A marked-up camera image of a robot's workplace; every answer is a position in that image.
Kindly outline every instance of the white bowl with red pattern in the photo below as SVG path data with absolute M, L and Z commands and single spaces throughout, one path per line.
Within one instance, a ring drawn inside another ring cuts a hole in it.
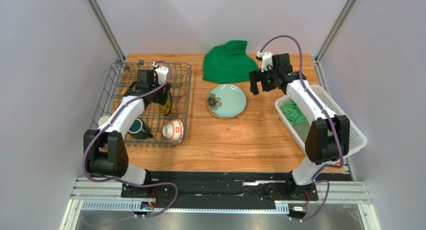
M 173 119 L 162 128 L 162 135 L 174 142 L 179 142 L 184 135 L 184 124 L 180 119 Z

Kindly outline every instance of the dark green mug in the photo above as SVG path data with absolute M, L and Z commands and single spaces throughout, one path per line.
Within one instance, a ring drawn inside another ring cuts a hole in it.
M 133 136 L 135 139 L 147 139 L 153 137 L 150 132 L 150 128 L 142 119 L 139 118 L 136 118 L 133 121 L 133 124 L 128 129 L 128 134 Z

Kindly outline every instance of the yellow plate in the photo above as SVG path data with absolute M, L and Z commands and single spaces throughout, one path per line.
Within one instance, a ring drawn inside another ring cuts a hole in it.
M 172 94 L 169 92 L 165 105 L 160 105 L 160 110 L 164 115 L 169 115 L 172 111 Z

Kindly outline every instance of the mug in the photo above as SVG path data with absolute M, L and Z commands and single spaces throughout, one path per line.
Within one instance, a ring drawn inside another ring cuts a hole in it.
M 139 118 L 136 118 L 133 124 L 130 126 L 128 133 L 135 139 L 147 139 L 152 138 L 153 135 L 150 132 L 150 128 L 146 123 Z
M 164 125 L 162 134 L 167 140 L 179 142 L 184 135 L 184 124 L 180 119 L 173 119 Z

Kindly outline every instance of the metal floor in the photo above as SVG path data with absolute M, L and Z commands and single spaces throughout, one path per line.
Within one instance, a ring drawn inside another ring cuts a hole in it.
M 317 211 L 319 205 L 309 205 L 308 214 Z M 113 222 L 132 212 L 81 211 L 80 217 L 90 224 Z M 76 230 L 89 230 L 78 222 Z M 364 230 L 358 205 L 329 204 L 312 221 L 296 223 L 287 216 L 275 214 L 206 214 L 164 213 L 151 219 L 131 219 L 101 228 L 103 230 Z

